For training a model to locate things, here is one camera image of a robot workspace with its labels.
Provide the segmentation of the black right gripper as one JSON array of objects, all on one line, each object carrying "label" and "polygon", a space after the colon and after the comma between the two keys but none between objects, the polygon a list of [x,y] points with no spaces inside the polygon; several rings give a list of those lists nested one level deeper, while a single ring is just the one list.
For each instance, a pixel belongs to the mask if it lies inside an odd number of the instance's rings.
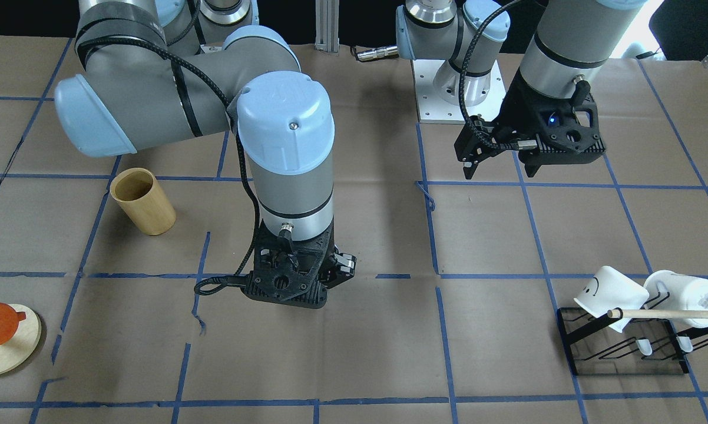
[{"label": "black right gripper", "polygon": [[356,272],[356,257],[338,252],[335,225],[318,236],[293,243],[292,253],[282,250],[277,236],[260,226],[254,265],[244,294],[257,301],[319,309],[327,292]]}]

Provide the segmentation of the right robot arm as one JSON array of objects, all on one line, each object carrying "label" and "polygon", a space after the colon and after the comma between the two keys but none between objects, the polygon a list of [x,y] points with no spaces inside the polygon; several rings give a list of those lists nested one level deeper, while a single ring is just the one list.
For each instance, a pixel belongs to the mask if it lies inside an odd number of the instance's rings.
[{"label": "right robot arm", "polygon": [[231,276],[248,298],[319,309],[354,276],[333,241],[335,122],[324,86],[301,71],[255,1],[80,1],[83,73],[56,86],[61,126],[90,157],[233,133],[253,209],[252,240]]}]

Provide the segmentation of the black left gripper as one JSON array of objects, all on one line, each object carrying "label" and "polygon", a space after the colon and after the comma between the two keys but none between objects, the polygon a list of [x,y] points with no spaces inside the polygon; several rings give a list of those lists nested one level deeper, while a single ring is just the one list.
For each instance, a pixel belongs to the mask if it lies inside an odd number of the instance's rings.
[{"label": "black left gripper", "polygon": [[[497,143],[518,144],[518,158],[527,177],[534,177],[543,165],[589,164],[601,158],[607,147],[590,91],[589,82],[582,79],[575,83],[569,98],[551,98],[537,93],[521,74],[515,74],[495,120],[471,116],[485,141],[464,124],[454,143],[456,159],[464,164],[465,180],[474,177],[478,164],[505,152]],[[492,140],[494,132],[497,143]]]}]

